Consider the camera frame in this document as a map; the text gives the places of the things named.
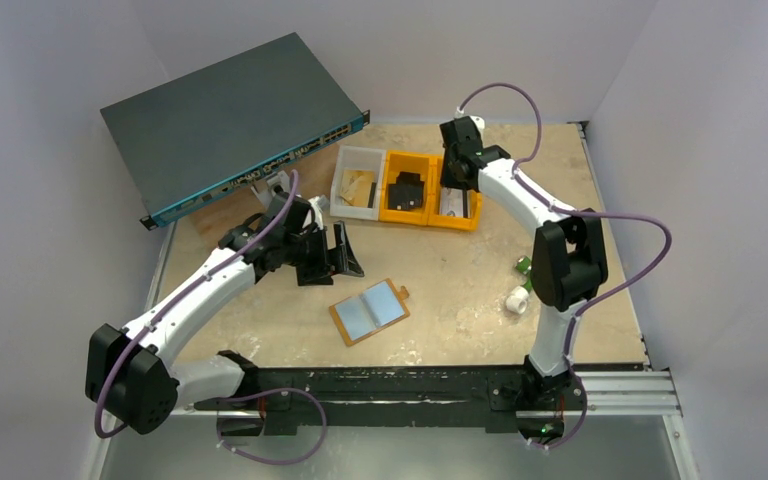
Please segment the black card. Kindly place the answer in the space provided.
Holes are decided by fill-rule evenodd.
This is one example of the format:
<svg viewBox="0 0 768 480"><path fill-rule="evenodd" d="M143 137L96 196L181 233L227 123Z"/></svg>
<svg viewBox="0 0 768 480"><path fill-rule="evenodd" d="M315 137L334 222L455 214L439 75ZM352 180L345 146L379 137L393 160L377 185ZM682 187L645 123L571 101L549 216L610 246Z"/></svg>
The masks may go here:
<svg viewBox="0 0 768 480"><path fill-rule="evenodd" d="M421 209L424 203L424 188L407 185L389 184L387 188L387 208L396 211Z"/></svg>
<svg viewBox="0 0 768 480"><path fill-rule="evenodd" d="M419 189L424 188L424 181L422 180L421 175L416 172L400 172L396 178L395 184L417 187Z"/></svg>

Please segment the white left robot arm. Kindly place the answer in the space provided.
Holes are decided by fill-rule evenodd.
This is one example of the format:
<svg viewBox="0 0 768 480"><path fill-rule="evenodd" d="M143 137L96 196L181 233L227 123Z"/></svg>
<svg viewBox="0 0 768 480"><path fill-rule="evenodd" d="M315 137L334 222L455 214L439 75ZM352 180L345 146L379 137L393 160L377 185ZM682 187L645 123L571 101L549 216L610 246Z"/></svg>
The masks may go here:
<svg viewBox="0 0 768 480"><path fill-rule="evenodd" d="M96 405L95 429L111 437L102 416L147 434L176 408L222 398L244 409L257 399L258 382L245 358L231 351L190 364L177 357L227 303L266 274L294 268L300 286L330 285L336 275L364 274L345 225L327 227L320 200L277 194L263 212L230 229L184 283L121 328L104 324L91 336L85 395Z"/></svg>

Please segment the yellow leather card holder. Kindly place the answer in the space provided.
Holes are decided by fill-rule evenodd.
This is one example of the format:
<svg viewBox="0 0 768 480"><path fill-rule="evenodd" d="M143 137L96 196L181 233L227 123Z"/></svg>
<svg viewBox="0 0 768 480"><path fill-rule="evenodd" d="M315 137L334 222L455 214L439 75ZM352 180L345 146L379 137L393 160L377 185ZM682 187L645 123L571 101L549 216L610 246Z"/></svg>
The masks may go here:
<svg viewBox="0 0 768 480"><path fill-rule="evenodd" d="M329 314L347 347L408 318L410 292L384 279L361 293L329 307Z"/></svg>

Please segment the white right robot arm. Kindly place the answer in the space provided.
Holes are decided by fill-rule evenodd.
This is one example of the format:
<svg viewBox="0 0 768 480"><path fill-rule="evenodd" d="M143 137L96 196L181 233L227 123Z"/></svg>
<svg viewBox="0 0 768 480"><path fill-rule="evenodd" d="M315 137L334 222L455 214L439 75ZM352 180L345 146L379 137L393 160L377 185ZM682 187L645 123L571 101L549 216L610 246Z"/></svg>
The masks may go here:
<svg viewBox="0 0 768 480"><path fill-rule="evenodd" d="M440 183L475 191L502 206L533 238L532 292L540 300L534 345L524 361L520 397L544 407L573 378L580 310L608 278L601 223L576 212L529 178L507 151L483 143L474 116L440 124L444 148Z"/></svg>

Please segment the gold cards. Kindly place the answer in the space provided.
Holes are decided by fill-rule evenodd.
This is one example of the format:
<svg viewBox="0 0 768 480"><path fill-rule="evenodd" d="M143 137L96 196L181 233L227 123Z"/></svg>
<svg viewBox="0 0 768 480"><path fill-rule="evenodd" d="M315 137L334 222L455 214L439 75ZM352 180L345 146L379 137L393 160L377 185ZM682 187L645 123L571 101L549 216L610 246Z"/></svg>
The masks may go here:
<svg viewBox="0 0 768 480"><path fill-rule="evenodd" d="M372 171L344 170L340 180L338 196L344 204L357 208L370 208L374 202L377 186Z"/></svg>

